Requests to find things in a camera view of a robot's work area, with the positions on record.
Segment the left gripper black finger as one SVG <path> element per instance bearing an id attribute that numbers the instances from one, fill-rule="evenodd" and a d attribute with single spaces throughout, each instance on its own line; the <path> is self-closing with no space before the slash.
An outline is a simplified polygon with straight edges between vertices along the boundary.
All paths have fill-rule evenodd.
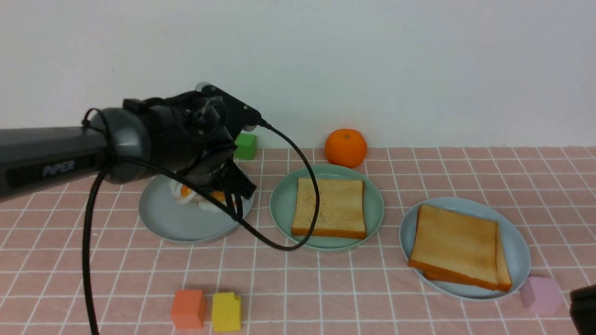
<path id="1" fill-rule="evenodd" d="M 231 158 L 219 170 L 219 188 L 223 193 L 223 204 L 238 216 L 243 217 L 243 200 L 251 199 L 255 193 L 256 185 Z"/>

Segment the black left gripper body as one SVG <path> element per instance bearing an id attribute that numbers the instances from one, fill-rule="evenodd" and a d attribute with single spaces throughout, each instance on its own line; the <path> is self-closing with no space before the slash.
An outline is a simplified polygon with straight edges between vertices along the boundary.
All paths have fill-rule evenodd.
<path id="1" fill-rule="evenodd" d="M 151 164 L 201 187 L 219 186 L 233 151 L 230 108 L 222 97 L 189 91 L 147 98 L 140 101 L 140 117 L 147 123 Z"/>

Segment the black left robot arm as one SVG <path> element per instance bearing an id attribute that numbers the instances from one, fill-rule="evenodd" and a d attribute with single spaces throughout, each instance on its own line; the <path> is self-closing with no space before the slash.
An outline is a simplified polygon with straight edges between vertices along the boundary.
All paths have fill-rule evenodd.
<path id="1" fill-rule="evenodd" d="M 78 127 L 2 129 L 1 199 L 41 191 L 113 165 L 106 181 L 122 185 L 179 174 L 204 191 L 255 187 L 233 163 L 236 139 L 262 120 L 254 108 L 208 85 L 170 98 L 127 98 L 88 110 Z"/>

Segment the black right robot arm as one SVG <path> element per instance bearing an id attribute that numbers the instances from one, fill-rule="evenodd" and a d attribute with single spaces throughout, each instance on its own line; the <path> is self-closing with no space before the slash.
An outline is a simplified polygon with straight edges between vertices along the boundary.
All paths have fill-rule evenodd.
<path id="1" fill-rule="evenodd" d="M 569 313 L 579 335 L 596 334 L 596 285 L 570 292 Z"/>

